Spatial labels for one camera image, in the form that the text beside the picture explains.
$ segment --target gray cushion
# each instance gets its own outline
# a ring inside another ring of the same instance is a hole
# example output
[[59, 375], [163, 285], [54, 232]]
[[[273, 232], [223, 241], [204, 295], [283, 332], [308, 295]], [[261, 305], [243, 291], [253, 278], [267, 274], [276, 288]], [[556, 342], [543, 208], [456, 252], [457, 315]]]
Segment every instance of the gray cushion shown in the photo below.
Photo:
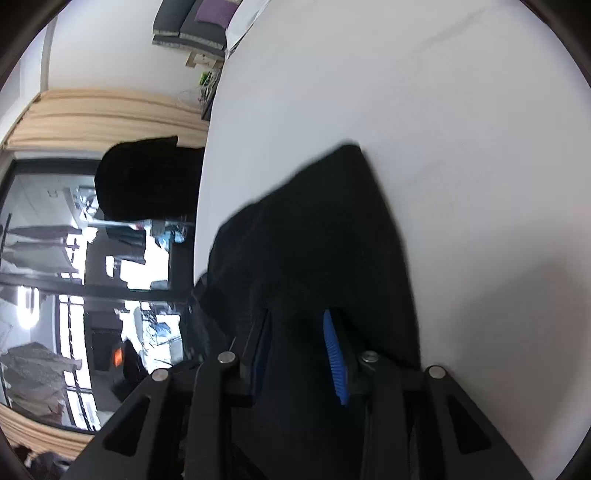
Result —
[[154, 19], [154, 35], [178, 37], [195, 0], [163, 0]]
[[181, 26], [180, 38], [223, 50], [226, 48], [226, 31], [219, 25], [195, 20], [202, 1], [197, 0], [187, 14], [187, 18]]
[[224, 60], [225, 54], [223, 50], [208, 47], [202, 43], [194, 42], [186, 38], [167, 37], [166, 35], [155, 35], [152, 40], [153, 45], [160, 45], [163, 47], [182, 48], [183, 50], [195, 51], [199, 54], [205, 55], [210, 59]]

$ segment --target window frame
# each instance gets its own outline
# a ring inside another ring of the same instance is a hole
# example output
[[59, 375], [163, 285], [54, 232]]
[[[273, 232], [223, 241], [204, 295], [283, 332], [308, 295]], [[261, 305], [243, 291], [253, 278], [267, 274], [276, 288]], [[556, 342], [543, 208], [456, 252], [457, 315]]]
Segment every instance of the window frame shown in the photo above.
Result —
[[[56, 174], [56, 175], [92, 175], [94, 176], [100, 160], [92, 158], [13, 158], [11, 164], [7, 169], [6, 175], [0, 183], [0, 211], [4, 207], [4, 203], [8, 196], [10, 189], [14, 183], [15, 178], [19, 174]], [[6, 238], [7, 230], [5, 229], [2, 235], [0, 252], [4, 247], [4, 241]], [[43, 291], [46, 294], [52, 294], [56, 296], [56, 309], [59, 307], [58, 297], [59, 295], [78, 296], [78, 297], [92, 297], [95, 299], [105, 300], [132, 300], [132, 301], [164, 301], [167, 303], [184, 303], [191, 293], [191, 289], [174, 289], [174, 290], [139, 290], [134, 288], [125, 287], [107, 287], [107, 286], [94, 286], [94, 285], [82, 285], [66, 281], [60, 281], [53, 278], [32, 278], [26, 275], [0, 273], [0, 286], [11, 286], [18, 287], [24, 286], [29, 288], [38, 288], [39, 291]], [[56, 332], [56, 346], [58, 353], [61, 352], [60, 346], [60, 319], [59, 314], [54, 315], [55, 332]], [[0, 369], [0, 380], [2, 388], [5, 391], [4, 375]], [[76, 392], [80, 407], [82, 411], [85, 411], [82, 400], [80, 398], [81, 393], [86, 393], [87, 389], [82, 389], [77, 385], [75, 387], [66, 386], [66, 390]], [[7, 406], [12, 408], [7, 398]], [[66, 408], [72, 425], [75, 425], [73, 421], [72, 408], [69, 403], [68, 396], [66, 395]], [[83, 430], [75, 426], [67, 426], [57, 423], [52, 423], [43, 419], [38, 419], [35, 415], [25, 414], [26, 417], [40, 423], [47, 424], [49, 426], [75, 431], [83, 432], [87, 434], [94, 434], [95, 431], [89, 426], [88, 430]]]

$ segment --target white tabletop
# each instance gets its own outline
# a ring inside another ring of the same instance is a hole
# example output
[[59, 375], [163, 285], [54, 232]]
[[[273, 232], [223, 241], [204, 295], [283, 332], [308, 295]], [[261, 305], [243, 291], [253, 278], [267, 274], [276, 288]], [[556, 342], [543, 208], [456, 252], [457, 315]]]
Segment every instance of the white tabletop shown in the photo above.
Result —
[[424, 365], [537, 480], [591, 424], [591, 89], [518, 0], [274, 0], [213, 105], [195, 272], [222, 222], [344, 140], [400, 226]]

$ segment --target black cloth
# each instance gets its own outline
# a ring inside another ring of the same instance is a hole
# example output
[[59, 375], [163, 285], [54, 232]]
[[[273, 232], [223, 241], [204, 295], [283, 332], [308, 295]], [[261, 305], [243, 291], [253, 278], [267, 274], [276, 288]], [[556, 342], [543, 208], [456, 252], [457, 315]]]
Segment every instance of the black cloth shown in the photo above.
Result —
[[111, 240], [146, 250], [146, 230], [134, 230], [129, 226], [108, 226], [105, 231]]
[[60, 480], [71, 463], [54, 452], [44, 452], [31, 460], [29, 472], [34, 480]]
[[206, 286], [207, 273], [204, 273], [195, 284], [178, 321], [185, 359], [203, 361], [210, 355], [228, 350], [232, 343], [232, 337], [224, 333], [201, 308], [199, 299]]
[[167, 220], [197, 212], [205, 148], [177, 147], [177, 137], [124, 142], [103, 156], [96, 198], [109, 220]]
[[130, 259], [142, 263], [145, 258], [145, 240], [135, 244], [122, 242], [114, 238], [117, 237], [113, 236], [112, 232], [109, 233], [106, 228], [100, 227], [95, 239], [91, 244], [88, 244], [85, 263], [86, 284], [127, 288], [127, 282], [107, 275], [105, 268], [106, 257]]
[[340, 147], [222, 225], [200, 288], [205, 315], [229, 337], [272, 317], [261, 396], [233, 412], [238, 447], [269, 480], [358, 479], [363, 405], [336, 397], [323, 311], [339, 308], [371, 348], [420, 368], [401, 240], [359, 147]]

